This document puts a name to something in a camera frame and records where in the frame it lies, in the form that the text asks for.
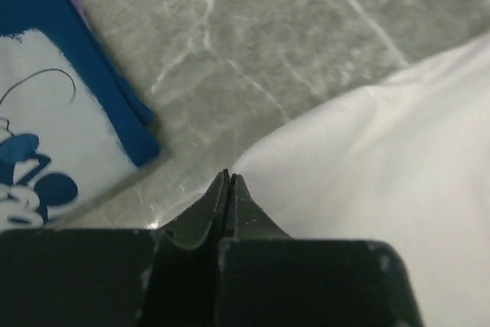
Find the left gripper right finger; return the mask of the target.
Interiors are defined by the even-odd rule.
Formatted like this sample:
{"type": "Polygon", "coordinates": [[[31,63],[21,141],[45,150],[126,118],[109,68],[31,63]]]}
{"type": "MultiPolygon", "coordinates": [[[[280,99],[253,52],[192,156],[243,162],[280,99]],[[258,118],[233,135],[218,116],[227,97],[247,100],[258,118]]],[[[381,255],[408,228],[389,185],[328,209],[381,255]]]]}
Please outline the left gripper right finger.
{"type": "Polygon", "coordinates": [[[420,326],[405,265],[389,244],[286,234],[231,179],[217,252],[219,326],[420,326]]]}

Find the white t-shirt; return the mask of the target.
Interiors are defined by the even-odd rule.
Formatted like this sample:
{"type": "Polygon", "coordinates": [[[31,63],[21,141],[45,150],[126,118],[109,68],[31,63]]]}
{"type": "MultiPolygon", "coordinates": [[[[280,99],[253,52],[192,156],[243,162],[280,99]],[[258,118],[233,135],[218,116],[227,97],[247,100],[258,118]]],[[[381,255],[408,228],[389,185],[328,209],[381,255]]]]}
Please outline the white t-shirt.
{"type": "Polygon", "coordinates": [[[234,164],[294,237],[381,240],[427,326],[489,324],[489,36],[345,93],[234,164]]]}

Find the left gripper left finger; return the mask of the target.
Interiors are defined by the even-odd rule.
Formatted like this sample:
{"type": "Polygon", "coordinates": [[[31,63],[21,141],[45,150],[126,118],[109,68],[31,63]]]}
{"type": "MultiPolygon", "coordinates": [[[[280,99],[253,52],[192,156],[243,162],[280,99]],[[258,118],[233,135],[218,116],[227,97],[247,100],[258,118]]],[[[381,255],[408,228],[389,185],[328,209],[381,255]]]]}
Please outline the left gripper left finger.
{"type": "Polygon", "coordinates": [[[211,326],[230,190],[220,172],[158,229],[1,235],[3,326],[211,326]]]}

